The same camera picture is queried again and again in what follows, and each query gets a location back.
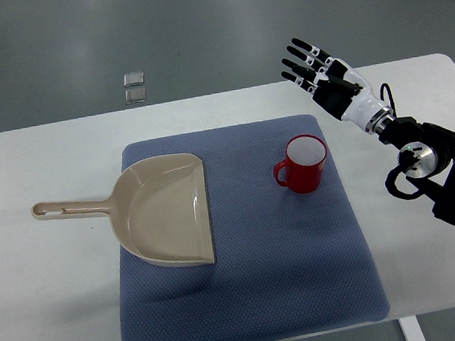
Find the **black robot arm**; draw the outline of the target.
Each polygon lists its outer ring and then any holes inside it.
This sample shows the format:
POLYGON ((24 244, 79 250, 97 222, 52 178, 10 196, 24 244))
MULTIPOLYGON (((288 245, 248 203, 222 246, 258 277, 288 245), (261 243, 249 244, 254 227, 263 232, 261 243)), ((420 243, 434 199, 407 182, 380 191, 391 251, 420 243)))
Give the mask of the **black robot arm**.
POLYGON ((436 124, 398 117, 391 88, 383 83, 391 111, 376 125, 382 144, 399 150, 398 165, 389 172, 385 187, 401 200, 425 195, 433 202, 434 217, 455 226, 455 132, 436 124))

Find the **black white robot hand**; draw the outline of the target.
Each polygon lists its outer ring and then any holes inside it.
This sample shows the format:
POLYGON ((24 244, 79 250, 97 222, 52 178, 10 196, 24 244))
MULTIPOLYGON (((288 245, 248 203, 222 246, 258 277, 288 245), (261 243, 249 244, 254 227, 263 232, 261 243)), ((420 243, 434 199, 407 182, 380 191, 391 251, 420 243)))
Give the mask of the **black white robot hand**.
POLYGON ((382 124, 395 119, 393 107, 376 97, 370 83, 342 59, 298 38, 286 50, 298 60, 284 59, 288 70, 281 76, 310 93, 329 115, 370 134, 381 132, 382 124))

